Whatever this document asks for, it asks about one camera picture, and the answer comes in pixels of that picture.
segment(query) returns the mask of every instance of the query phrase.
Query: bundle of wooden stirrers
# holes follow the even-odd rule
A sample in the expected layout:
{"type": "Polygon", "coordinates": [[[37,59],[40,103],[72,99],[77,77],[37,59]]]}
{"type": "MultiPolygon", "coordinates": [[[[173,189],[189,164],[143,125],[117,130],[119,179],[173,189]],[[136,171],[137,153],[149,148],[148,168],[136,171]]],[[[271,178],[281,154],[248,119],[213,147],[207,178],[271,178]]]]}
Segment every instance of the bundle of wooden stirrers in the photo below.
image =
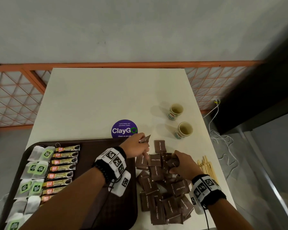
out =
{"type": "Polygon", "coordinates": [[[201,170],[203,171],[203,173],[208,174],[209,176],[211,176],[217,183],[218,179],[216,178],[216,173],[214,172],[214,169],[212,167],[212,164],[210,161],[208,161],[207,156],[203,156],[203,160],[202,162],[200,162],[200,160],[197,160],[197,164],[198,166],[200,166],[201,170]]]}

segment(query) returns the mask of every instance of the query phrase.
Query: person's right arm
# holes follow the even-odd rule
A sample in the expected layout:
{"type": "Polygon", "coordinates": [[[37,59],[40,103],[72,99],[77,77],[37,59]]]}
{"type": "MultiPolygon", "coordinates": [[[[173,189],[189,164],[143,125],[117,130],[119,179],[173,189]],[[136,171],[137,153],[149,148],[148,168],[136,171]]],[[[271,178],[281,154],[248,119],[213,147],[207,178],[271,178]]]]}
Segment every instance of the person's right arm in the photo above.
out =
{"type": "MultiPolygon", "coordinates": [[[[179,174],[190,181],[197,175],[203,174],[190,155],[177,151],[175,154],[180,164],[178,167],[172,168],[170,173],[179,174]]],[[[207,208],[218,230],[253,230],[249,222],[226,199],[219,199],[215,204],[208,205],[207,208]]]]}

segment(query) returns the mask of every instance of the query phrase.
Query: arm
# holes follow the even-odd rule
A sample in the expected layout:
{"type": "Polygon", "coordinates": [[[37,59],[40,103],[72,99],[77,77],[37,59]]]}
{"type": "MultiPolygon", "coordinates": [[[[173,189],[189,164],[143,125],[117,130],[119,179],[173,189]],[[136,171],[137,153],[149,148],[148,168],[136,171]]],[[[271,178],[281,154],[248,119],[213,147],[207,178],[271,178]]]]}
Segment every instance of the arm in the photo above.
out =
{"type": "MultiPolygon", "coordinates": [[[[203,171],[190,155],[182,152],[176,152],[175,154],[180,164],[178,167],[172,168],[170,173],[179,174],[190,181],[196,176],[203,174],[203,171]]],[[[207,208],[216,224],[216,228],[219,230],[253,230],[253,227],[226,199],[219,199],[215,204],[209,205],[207,208]]]]}
{"type": "MultiPolygon", "coordinates": [[[[144,136],[144,133],[134,134],[120,145],[127,158],[142,153],[147,155],[148,143],[139,143],[144,136]]],[[[100,170],[91,168],[42,205],[20,230],[80,229],[90,206],[104,184],[105,178],[100,170]]]]}

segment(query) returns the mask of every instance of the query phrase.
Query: cup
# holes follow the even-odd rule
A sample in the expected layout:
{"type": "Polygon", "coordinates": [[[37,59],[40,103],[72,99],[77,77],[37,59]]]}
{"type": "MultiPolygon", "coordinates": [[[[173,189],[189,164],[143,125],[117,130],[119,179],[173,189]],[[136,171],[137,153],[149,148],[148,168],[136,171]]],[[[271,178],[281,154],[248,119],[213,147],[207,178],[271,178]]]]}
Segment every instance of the cup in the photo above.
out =
{"type": "Polygon", "coordinates": [[[174,135],[176,139],[181,139],[191,135],[192,133],[193,133],[193,127],[191,126],[191,124],[189,124],[188,122],[181,122],[178,125],[174,135]]]}
{"type": "Polygon", "coordinates": [[[175,120],[183,112],[182,105],[175,103],[172,104],[169,108],[169,114],[167,115],[170,120],[175,120]]]}

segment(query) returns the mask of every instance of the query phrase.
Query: round sticker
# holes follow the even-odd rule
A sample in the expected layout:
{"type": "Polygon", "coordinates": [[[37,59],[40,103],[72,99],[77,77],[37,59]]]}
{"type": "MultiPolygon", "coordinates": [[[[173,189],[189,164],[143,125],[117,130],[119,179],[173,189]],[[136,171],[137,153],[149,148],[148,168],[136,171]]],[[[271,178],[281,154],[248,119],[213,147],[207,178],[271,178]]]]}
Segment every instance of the round sticker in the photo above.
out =
{"type": "Polygon", "coordinates": [[[134,122],[127,119],[117,121],[111,130],[111,135],[113,138],[129,137],[135,133],[138,133],[138,127],[134,122]]]}

